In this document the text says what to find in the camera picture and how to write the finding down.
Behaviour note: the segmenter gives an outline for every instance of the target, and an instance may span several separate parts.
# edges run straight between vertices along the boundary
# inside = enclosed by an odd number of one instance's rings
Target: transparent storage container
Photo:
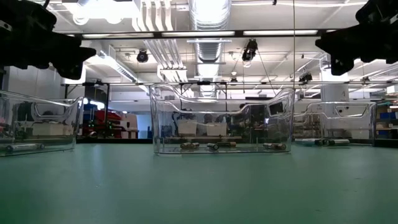
[[[317,102],[294,116],[293,138],[305,146],[374,144],[376,103]]]
[[[81,100],[0,91],[0,156],[73,149]]]
[[[159,154],[289,152],[294,93],[268,101],[187,98],[150,86],[154,151]]]

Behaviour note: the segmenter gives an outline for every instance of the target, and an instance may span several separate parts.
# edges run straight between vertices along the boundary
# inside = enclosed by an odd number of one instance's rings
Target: ceiling
[[[279,0],[276,6],[268,5],[243,5],[244,3],[272,2],[263,1],[233,1],[229,29],[231,30],[250,30],[250,29],[340,29],[357,24],[355,13],[361,5],[344,7],[302,7],[302,5],[286,6],[282,3],[292,3],[292,1]],[[356,3],[364,0],[344,0],[344,1],[322,1],[322,0],[296,0],[296,4],[311,4],[311,6],[339,3]],[[172,25],[175,30],[190,30],[190,16],[186,10],[187,0],[172,1]],[[57,32],[134,32],[131,19],[125,18],[119,24],[110,24],[105,19],[92,19],[83,26],[73,23],[72,14],[66,10],[60,1],[51,1],[49,8],[58,18],[55,26]],[[316,37],[265,37],[257,38],[261,58],[256,56],[249,68],[244,68],[241,60],[241,52],[248,42],[248,38],[234,38],[231,43],[225,43],[223,49],[222,62],[218,80],[229,80],[231,72],[237,72],[238,81],[260,82],[268,81],[266,74],[273,81],[290,81],[291,75],[299,68],[306,66],[306,71],[313,75],[314,80],[319,80],[319,60],[323,52],[315,46]],[[147,63],[138,63],[136,55],[139,49],[144,49],[145,44],[142,40],[93,40],[88,45],[96,45],[107,50],[111,45],[116,50],[116,58],[137,74],[141,82],[160,82],[157,77],[157,63],[149,54]],[[178,51],[187,68],[187,78],[194,80],[197,76],[196,58],[193,44],[188,44],[186,39],[177,39]],[[374,61],[370,64],[359,62],[355,69],[348,73],[350,80],[361,77],[378,70],[383,70],[391,65],[386,65],[384,61]],[[113,80],[120,82],[120,74],[103,65],[88,65],[88,77],[102,78],[103,80]],[[302,71],[295,73],[296,80]],[[377,76],[375,80],[391,80],[396,76],[395,70],[385,75]],[[270,88],[270,86],[257,86],[257,88]],[[116,87],[113,91],[142,91],[137,87]]]

